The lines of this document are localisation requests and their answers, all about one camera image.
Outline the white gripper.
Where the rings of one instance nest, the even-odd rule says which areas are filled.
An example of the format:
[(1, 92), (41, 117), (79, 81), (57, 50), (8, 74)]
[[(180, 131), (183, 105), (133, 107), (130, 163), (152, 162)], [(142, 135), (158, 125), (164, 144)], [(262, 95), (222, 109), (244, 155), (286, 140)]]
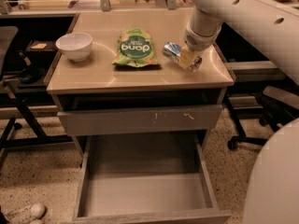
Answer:
[(185, 70), (196, 71), (200, 66), (200, 56), (196, 51), (209, 48), (221, 31), (223, 21), (194, 7), (186, 25), (184, 41), (178, 65)]

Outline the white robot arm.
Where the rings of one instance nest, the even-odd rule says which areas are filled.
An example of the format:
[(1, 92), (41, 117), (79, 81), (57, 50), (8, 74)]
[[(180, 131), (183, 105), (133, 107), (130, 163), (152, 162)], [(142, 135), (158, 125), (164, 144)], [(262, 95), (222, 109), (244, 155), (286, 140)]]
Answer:
[[(291, 80), (299, 77), (298, 10), (273, 0), (192, 0), (181, 66), (201, 56), (227, 23)], [(242, 224), (299, 224), (299, 118), (265, 143), (253, 165)]]

